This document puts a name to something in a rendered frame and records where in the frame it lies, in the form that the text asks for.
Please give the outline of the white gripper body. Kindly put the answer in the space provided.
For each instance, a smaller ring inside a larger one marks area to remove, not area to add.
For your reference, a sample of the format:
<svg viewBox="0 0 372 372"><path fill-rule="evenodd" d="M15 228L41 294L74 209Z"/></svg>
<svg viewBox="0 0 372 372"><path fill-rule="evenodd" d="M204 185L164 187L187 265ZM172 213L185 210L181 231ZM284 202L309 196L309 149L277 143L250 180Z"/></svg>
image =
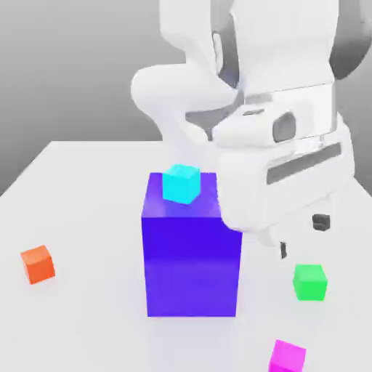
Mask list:
<svg viewBox="0 0 372 372"><path fill-rule="evenodd" d="M342 121L320 148L298 154L296 143L222 151L217 161L221 216L231 229L265 230L284 216L326 197L355 173L349 127Z"/></svg>

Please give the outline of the small magenta cube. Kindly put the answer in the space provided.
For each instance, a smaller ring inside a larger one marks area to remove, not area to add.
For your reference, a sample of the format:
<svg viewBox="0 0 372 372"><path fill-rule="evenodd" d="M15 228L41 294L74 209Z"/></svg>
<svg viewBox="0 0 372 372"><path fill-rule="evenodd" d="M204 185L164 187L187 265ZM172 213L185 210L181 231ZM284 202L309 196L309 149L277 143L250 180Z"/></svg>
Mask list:
<svg viewBox="0 0 372 372"><path fill-rule="evenodd" d="M276 340L268 372L302 372L306 349L286 341Z"/></svg>

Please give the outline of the small green cube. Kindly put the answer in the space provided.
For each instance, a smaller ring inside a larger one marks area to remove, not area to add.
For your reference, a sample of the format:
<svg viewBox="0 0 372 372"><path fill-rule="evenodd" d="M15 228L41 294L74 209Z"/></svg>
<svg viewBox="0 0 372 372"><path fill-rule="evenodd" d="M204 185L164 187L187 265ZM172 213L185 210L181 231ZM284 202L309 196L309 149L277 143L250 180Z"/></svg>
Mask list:
<svg viewBox="0 0 372 372"><path fill-rule="evenodd" d="M294 268L293 285L299 301L323 301L328 279L320 264L297 264Z"/></svg>

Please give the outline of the small orange cube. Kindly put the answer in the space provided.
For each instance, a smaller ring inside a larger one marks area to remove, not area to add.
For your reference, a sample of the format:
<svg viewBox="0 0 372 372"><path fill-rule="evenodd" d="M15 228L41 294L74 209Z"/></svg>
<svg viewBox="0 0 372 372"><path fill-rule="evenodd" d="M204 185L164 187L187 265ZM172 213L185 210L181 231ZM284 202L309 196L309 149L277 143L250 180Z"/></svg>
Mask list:
<svg viewBox="0 0 372 372"><path fill-rule="evenodd" d="M31 285L55 276L52 256L45 245L24 251L20 256Z"/></svg>

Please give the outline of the large purple box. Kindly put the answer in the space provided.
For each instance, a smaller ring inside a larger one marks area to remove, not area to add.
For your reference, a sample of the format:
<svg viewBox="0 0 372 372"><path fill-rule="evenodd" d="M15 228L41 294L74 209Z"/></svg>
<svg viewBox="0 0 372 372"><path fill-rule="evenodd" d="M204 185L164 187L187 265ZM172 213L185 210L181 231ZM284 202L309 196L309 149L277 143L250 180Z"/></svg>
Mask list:
<svg viewBox="0 0 372 372"><path fill-rule="evenodd" d="M222 221L215 174L189 205L164 200L150 174L141 225L148 316L235 316L242 235Z"/></svg>

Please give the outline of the small cyan cube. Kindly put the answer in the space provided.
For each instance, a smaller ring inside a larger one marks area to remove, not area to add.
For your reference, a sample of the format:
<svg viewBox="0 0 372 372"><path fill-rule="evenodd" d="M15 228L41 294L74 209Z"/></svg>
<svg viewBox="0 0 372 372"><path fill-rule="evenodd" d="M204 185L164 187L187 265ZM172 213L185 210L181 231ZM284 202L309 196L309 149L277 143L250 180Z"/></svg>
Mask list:
<svg viewBox="0 0 372 372"><path fill-rule="evenodd" d="M198 167L174 164L162 173L164 200L191 204L201 193L201 170Z"/></svg>

